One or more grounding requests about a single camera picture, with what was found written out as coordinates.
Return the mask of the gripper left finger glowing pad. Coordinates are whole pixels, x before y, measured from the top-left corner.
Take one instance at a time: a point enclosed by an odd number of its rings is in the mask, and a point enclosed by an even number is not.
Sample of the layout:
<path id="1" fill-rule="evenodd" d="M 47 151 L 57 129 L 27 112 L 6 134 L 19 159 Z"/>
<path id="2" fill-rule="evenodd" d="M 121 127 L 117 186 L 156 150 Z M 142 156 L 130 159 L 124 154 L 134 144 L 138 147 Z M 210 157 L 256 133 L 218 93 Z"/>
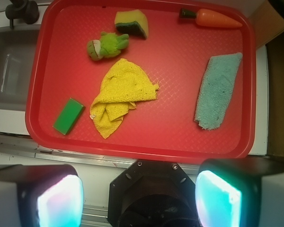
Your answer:
<path id="1" fill-rule="evenodd" d="M 71 165 L 0 165 L 0 227 L 79 227 L 83 203 Z"/>

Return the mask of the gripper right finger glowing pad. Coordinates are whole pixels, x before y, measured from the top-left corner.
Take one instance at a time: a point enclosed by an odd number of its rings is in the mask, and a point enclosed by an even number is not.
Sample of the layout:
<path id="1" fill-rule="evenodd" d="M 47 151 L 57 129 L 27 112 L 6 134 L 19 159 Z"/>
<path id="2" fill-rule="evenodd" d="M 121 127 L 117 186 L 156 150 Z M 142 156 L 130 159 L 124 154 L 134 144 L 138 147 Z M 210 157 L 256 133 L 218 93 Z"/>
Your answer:
<path id="1" fill-rule="evenodd" d="M 204 161 L 195 203 L 203 227 L 284 227 L 284 158 Z"/>

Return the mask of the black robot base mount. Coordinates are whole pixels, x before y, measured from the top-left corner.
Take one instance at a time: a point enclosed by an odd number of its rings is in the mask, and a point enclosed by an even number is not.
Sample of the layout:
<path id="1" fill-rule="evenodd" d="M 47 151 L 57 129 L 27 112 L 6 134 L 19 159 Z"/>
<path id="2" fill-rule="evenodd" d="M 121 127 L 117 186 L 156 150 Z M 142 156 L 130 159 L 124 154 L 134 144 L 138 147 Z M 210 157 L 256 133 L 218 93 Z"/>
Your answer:
<path id="1" fill-rule="evenodd" d="M 199 227 L 195 183 L 177 164 L 137 160 L 110 183 L 113 227 Z"/>

